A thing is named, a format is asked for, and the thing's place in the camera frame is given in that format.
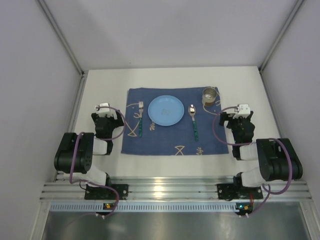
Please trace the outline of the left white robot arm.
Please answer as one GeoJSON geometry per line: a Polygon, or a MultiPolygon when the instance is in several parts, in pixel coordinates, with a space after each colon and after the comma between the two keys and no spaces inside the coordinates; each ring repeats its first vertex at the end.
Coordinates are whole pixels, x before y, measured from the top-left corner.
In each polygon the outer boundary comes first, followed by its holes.
{"type": "Polygon", "coordinates": [[[115,129],[125,127],[123,115],[119,110],[104,116],[92,113],[95,133],[64,133],[54,157],[54,167],[69,175],[69,182],[84,182],[93,187],[111,188],[108,173],[93,165],[93,156],[109,156],[113,150],[115,129]]]}

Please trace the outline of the blue cloth placemat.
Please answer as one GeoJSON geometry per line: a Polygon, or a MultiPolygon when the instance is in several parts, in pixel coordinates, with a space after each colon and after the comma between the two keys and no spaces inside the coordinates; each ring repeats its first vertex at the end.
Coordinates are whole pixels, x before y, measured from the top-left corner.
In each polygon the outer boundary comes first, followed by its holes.
{"type": "Polygon", "coordinates": [[[138,156],[193,156],[224,155],[229,153],[224,127],[212,128],[214,117],[222,109],[218,95],[211,106],[202,104],[204,87],[191,88],[131,88],[127,91],[125,120],[121,153],[138,156]],[[160,126],[148,116],[148,107],[153,99],[169,95],[178,98],[184,105],[182,119],[171,126],[160,126]],[[139,137],[139,102],[143,101],[142,137],[139,137]],[[195,141],[189,105],[196,109],[195,121],[198,141],[195,141]]]}

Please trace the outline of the light blue plastic plate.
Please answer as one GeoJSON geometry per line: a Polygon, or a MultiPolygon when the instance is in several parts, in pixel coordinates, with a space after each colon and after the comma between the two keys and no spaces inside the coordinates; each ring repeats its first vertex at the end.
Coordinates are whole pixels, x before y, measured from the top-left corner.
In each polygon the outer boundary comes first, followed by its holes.
{"type": "Polygon", "coordinates": [[[155,124],[169,127],[177,124],[183,118],[185,107],[177,97],[161,95],[150,102],[147,113],[155,124]]]}

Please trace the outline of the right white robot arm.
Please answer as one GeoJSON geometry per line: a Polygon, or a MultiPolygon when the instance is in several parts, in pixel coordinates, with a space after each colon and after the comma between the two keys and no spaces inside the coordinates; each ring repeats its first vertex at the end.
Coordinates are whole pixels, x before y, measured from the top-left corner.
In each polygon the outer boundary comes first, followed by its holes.
{"type": "Polygon", "coordinates": [[[303,176],[303,166],[288,138],[259,138],[253,140],[255,125],[251,122],[253,111],[219,114],[219,125],[231,130],[234,143],[232,155],[238,161],[257,161],[254,169],[237,173],[233,177],[236,185],[256,188],[272,181],[299,180],[303,176]]]}

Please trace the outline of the metal spoon teal handle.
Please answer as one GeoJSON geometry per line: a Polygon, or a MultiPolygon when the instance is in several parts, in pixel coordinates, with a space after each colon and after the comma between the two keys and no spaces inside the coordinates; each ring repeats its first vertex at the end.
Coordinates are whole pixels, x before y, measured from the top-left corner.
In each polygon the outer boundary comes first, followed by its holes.
{"type": "Polygon", "coordinates": [[[197,142],[199,140],[199,134],[198,134],[198,128],[197,128],[197,123],[195,119],[196,107],[193,104],[190,104],[188,106],[188,114],[191,116],[191,119],[192,119],[193,134],[194,134],[195,141],[197,142]]]}

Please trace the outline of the metal fork teal handle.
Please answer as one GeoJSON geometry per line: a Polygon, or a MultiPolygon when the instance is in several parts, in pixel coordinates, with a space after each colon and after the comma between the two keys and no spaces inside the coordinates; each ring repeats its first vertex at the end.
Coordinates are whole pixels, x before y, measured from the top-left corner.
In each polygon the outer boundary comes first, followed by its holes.
{"type": "Polygon", "coordinates": [[[144,112],[144,102],[139,101],[138,102],[138,111],[139,111],[139,137],[142,137],[143,135],[143,112],[144,112]]]}

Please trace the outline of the small metal cup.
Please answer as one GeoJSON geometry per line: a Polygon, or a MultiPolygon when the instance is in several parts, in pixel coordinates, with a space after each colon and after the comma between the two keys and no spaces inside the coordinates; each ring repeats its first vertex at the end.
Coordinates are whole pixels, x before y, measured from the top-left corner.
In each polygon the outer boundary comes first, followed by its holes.
{"type": "Polygon", "coordinates": [[[213,87],[206,87],[202,92],[202,104],[212,106],[215,103],[218,93],[213,87]]]}

